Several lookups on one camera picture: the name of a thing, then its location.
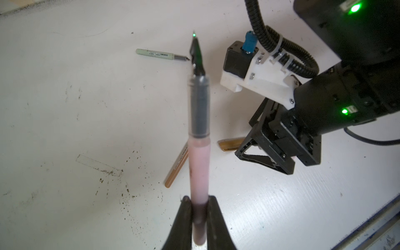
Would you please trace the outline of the brown pen cap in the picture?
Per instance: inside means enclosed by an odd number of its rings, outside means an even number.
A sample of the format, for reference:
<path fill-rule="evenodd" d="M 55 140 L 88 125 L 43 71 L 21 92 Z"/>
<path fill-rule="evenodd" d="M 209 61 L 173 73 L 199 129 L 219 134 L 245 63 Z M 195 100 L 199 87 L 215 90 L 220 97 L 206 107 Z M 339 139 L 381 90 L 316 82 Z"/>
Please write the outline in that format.
<path fill-rule="evenodd" d="M 218 141 L 218 145 L 223 152 L 236 151 L 245 140 L 245 137 L 223 139 Z"/>

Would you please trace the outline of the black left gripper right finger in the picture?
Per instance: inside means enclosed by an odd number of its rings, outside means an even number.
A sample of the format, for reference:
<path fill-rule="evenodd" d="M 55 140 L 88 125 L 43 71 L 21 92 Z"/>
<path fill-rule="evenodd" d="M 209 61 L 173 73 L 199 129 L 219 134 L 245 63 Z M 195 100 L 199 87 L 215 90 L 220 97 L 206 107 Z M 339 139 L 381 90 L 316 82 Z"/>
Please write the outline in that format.
<path fill-rule="evenodd" d="M 208 198 L 206 223 L 208 250 L 237 250 L 215 196 Z"/>

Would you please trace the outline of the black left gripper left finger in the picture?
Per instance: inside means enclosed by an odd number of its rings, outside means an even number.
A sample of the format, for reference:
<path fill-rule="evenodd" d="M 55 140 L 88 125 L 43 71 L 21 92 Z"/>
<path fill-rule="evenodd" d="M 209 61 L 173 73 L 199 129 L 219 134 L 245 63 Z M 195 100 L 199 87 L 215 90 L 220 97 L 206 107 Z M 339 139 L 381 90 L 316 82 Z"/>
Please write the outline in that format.
<path fill-rule="evenodd" d="M 184 196 L 162 250 L 192 249 L 192 217 L 191 200 Z"/>

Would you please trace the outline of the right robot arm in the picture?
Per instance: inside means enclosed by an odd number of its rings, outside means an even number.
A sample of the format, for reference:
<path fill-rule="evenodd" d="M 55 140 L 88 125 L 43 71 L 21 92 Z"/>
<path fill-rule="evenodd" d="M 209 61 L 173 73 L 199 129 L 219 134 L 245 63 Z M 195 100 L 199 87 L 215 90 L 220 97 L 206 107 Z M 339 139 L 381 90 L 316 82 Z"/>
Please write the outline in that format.
<path fill-rule="evenodd" d="M 296 14 L 341 60 L 322 73 L 306 50 L 264 24 L 257 1 L 245 6 L 262 47 L 307 82 L 289 107 L 262 102 L 235 153 L 240 160 L 291 175 L 295 157 L 320 164 L 323 134 L 400 110 L 399 1 L 295 1 Z"/>

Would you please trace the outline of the green pen uncapped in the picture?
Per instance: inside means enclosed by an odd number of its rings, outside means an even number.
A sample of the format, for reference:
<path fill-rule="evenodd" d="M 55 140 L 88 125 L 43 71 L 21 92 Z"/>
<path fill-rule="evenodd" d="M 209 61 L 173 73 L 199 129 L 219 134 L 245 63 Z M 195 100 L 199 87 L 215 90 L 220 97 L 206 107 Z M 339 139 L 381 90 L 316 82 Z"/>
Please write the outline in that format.
<path fill-rule="evenodd" d="M 144 49 L 136 49 L 135 52 L 138 55 L 148 56 L 148 57 L 155 57 L 155 58 L 161 58 L 161 59 L 167 59 L 167 60 L 190 61 L 190 59 L 187 56 L 177 55 L 174 53 L 151 51 L 151 50 L 144 50 Z"/>

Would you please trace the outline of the brown pen uncapped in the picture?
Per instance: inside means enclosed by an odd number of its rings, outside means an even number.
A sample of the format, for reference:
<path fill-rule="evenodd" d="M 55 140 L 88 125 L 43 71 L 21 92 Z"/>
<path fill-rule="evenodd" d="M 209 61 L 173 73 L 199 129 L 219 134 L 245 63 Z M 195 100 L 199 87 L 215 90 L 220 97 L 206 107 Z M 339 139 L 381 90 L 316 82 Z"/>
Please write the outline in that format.
<path fill-rule="evenodd" d="M 170 172 L 168 173 L 165 181 L 164 187 L 170 188 L 173 182 L 175 181 L 176 177 L 178 176 L 180 170 L 184 166 L 186 160 L 188 159 L 188 145 L 187 142 L 182 148 L 181 152 L 179 153 L 176 161 L 174 162 Z"/>

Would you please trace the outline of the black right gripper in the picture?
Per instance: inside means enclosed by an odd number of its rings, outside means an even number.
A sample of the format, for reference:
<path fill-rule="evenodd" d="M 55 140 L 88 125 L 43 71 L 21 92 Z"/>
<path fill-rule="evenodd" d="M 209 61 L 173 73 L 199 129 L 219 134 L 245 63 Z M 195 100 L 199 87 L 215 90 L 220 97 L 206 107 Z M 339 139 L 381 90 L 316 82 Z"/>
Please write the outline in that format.
<path fill-rule="evenodd" d="M 294 173 L 297 157 L 305 166 L 321 163 L 321 136 L 312 135 L 294 109 L 265 98 L 249 124 L 252 129 L 235 155 L 286 175 Z"/>

